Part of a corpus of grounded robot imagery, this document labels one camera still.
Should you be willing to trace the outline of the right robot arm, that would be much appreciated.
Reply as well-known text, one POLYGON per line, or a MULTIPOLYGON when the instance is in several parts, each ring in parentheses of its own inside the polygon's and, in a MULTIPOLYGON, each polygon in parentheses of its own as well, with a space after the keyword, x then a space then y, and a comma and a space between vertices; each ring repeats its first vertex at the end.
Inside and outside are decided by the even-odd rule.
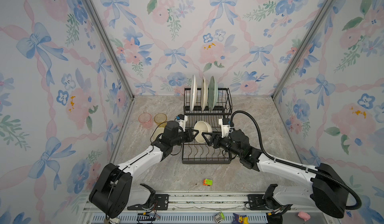
POLYGON ((249 202, 253 210, 269 209, 273 215, 283 213, 293 205, 316 207, 328 216, 341 219, 347 209, 348 191, 341 185, 342 179, 327 165, 306 166, 277 158, 268 158, 260 149, 249 144, 249 138, 241 131, 220 134, 203 133, 209 146, 220 148, 237 156, 249 170, 270 173, 295 182, 295 187, 271 184, 263 197, 249 202))

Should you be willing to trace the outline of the pink transparent cup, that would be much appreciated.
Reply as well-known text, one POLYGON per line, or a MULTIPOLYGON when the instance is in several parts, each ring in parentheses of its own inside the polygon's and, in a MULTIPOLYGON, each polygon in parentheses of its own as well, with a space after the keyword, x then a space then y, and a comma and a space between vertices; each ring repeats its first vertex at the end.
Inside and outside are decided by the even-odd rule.
POLYGON ((149 113, 141 114, 138 121, 144 129, 150 129, 153 126, 152 115, 149 113))

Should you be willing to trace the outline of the yellow transparent cup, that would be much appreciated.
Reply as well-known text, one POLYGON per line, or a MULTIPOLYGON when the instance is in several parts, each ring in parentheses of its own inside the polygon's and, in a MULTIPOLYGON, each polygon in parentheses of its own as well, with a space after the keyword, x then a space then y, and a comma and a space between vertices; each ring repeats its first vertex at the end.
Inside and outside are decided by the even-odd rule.
POLYGON ((155 115, 154 121, 158 127, 164 128, 167 125, 168 117, 164 113, 159 113, 155 115))

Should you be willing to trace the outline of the cream ceramic bowl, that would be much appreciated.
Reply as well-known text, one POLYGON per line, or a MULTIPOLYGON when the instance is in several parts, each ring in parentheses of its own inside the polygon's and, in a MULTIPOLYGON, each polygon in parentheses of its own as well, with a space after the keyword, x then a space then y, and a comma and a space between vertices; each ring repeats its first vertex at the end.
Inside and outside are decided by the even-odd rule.
POLYGON ((156 140, 156 138, 164 132, 164 127, 157 127, 156 130, 151 135, 150 141, 151 143, 156 140))
POLYGON ((196 140, 196 142, 198 142, 200 144, 203 144, 206 142, 204 137, 203 137, 203 133, 212 133, 213 132, 211 125, 207 122, 204 122, 204 121, 196 122, 196 124, 194 126, 194 130, 199 131, 199 133, 195 137, 195 140, 196 140))

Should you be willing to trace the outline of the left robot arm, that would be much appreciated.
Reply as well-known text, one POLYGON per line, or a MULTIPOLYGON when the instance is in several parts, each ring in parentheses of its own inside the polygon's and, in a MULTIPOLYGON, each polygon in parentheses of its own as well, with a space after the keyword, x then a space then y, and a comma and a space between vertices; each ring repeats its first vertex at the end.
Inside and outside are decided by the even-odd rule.
POLYGON ((163 133, 144 152, 119 165, 109 163, 103 168, 89 201, 106 215, 106 219, 116 218, 127 207, 153 208, 156 191, 145 184, 133 187, 133 181, 168 157, 174 146, 190 143, 198 134, 198 130, 185 129, 177 121, 167 122, 163 133))

